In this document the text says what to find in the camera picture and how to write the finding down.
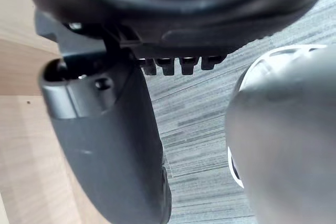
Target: black plastic part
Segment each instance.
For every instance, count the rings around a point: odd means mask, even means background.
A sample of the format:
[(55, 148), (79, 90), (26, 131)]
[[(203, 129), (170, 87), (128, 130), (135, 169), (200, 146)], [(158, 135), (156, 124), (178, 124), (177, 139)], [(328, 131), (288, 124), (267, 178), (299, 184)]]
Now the black plastic part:
[(113, 224), (166, 224), (171, 192), (140, 68), (124, 62), (83, 79), (57, 81), (57, 63), (46, 66), (39, 84), (60, 145), (89, 199)]
[(199, 57), (180, 58), (180, 64), (183, 75), (192, 75), (194, 73), (194, 66), (197, 65)]
[(153, 59), (140, 59), (138, 60), (138, 64), (143, 71), (148, 76), (155, 76), (156, 75), (156, 66)]
[(201, 69), (202, 70), (212, 70), (214, 69), (214, 66), (216, 64), (222, 63), (223, 60), (226, 58), (225, 56), (209, 56), (209, 57), (203, 57), (202, 63), (201, 63)]
[(163, 58), (156, 59), (156, 64), (162, 68), (163, 75), (165, 76), (173, 76), (174, 71), (174, 60), (175, 58)]
[(137, 59), (162, 59), (230, 54), (284, 29), (317, 0), (34, 1), (61, 22), (113, 24), (121, 33), (121, 48)]

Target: wooden surface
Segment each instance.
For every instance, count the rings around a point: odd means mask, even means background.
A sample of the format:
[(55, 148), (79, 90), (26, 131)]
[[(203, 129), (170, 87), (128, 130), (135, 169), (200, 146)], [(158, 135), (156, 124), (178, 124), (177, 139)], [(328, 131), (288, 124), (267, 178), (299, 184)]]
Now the wooden surface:
[[(59, 57), (57, 46), (35, 35), (31, 0), (1, 5), (0, 193), (9, 223), (107, 223), (69, 169), (38, 96), (37, 72)], [(164, 77), (158, 69), (146, 77), (173, 196), (170, 224), (256, 223), (227, 166), (224, 117), (234, 83), (270, 49), (335, 42), (336, 0), (320, 0), (297, 23), (250, 43), (213, 71), (197, 66), (193, 76), (182, 76), (177, 68)]]
[(0, 95), (39, 94), (36, 75), (57, 45), (35, 34), (31, 0), (0, 0)]
[(0, 108), (0, 192), (9, 223), (107, 223), (69, 169), (42, 98), (0, 96)]

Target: hole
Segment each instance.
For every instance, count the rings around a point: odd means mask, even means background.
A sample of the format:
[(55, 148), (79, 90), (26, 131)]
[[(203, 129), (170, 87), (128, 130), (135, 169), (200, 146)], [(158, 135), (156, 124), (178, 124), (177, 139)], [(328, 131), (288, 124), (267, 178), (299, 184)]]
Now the hole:
[(138, 65), (145, 66), (146, 65), (146, 59), (138, 59), (137, 63), (138, 63)]
[(291, 55), (291, 54), (295, 54), (296, 51), (297, 51), (297, 49), (281, 50), (281, 51), (274, 52), (273, 54), (270, 55), (270, 57), (277, 56), (277, 55), (284, 55), (284, 54)]
[(169, 65), (172, 63), (172, 59), (164, 58), (164, 59), (157, 59), (157, 64), (160, 65)]
[(103, 91), (111, 87), (111, 80), (107, 78), (101, 78), (96, 80), (95, 85), (98, 90)]
[(196, 58), (194, 58), (194, 57), (182, 58), (182, 63), (183, 64), (195, 64), (196, 63)]

